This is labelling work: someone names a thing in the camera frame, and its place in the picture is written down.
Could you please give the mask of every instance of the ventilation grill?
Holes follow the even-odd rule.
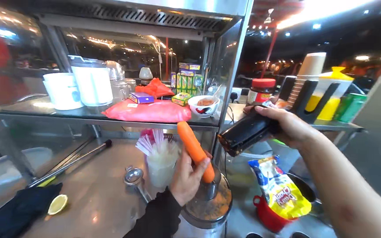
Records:
[[[220,31],[228,20],[164,13],[102,4],[83,5],[71,2],[42,1],[32,9],[34,13],[54,13],[76,17],[88,17],[122,22],[137,22],[177,28]]]

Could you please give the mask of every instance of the hand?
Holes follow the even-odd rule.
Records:
[[[251,108],[252,106],[245,107],[243,110],[248,112]],[[295,114],[284,109],[256,106],[255,110],[262,116],[267,116],[279,122],[282,132],[274,135],[274,137],[291,148],[301,149],[311,139],[321,136],[318,130],[312,128]]]
[[[205,151],[205,154],[207,158],[193,169],[191,157],[184,147],[182,149],[182,155],[177,161],[172,183],[168,187],[173,197],[182,207],[195,196],[202,175],[208,163],[211,162],[212,156],[207,151]]]

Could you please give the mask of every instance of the red lid jar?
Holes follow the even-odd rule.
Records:
[[[274,92],[276,80],[272,78],[255,78],[246,100],[247,106],[260,106],[270,99]]]

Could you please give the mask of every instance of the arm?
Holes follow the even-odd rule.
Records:
[[[148,203],[145,214],[123,238],[171,237],[179,228],[182,207],[196,194],[202,175],[209,163],[205,158],[195,170],[185,149],[176,163],[176,171],[169,188]]]
[[[381,197],[345,155],[292,113],[261,107],[255,110],[278,120],[283,132],[275,137],[299,150],[336,233],[341,237],[381,237]]]

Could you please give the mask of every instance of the yellow lid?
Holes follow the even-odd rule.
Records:
[[[349,76],[341,73],[341,71],[344,69],[345,69],[345,67],[332,67],[331,70],[333,70],[333,72],[320,74],[320,78],[331,78],[331,79],[352,81],[353,80],[352,77],[349,77]]]

